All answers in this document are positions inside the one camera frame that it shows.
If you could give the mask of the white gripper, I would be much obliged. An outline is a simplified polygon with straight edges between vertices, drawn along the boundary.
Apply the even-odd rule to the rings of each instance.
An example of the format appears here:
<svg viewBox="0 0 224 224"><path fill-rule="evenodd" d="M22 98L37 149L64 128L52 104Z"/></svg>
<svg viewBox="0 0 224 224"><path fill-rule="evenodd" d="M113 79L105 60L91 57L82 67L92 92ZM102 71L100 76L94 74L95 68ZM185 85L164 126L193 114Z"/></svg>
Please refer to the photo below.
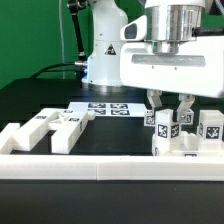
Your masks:
<svg viewBox="0 0 224 224"><path fill-rule="evenodd" d="M126 86L147 90L152 111L162 106L161 91L183 93L174 121L186 121L195 96L224 97L224 41L191 41L178 54L153 54L149 43L127 43L120 55Z"/></svg>

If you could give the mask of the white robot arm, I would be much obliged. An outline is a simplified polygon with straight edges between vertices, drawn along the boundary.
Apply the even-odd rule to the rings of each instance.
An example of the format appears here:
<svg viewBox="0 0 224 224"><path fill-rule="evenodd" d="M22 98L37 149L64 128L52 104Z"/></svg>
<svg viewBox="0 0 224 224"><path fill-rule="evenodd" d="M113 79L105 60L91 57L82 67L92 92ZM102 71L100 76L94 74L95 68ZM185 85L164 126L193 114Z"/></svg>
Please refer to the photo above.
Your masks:
<svg viewBox="0 0 224 224"><path fill-rule="evenodd" d="M83 82L100 91L145 89L154 109L162 93L177 93L178 121L196 96L224 97L224 27L202 26L208 4L218 0L139 1L143 14L129 22L114 0L87 0L94 42Z"/></svg>

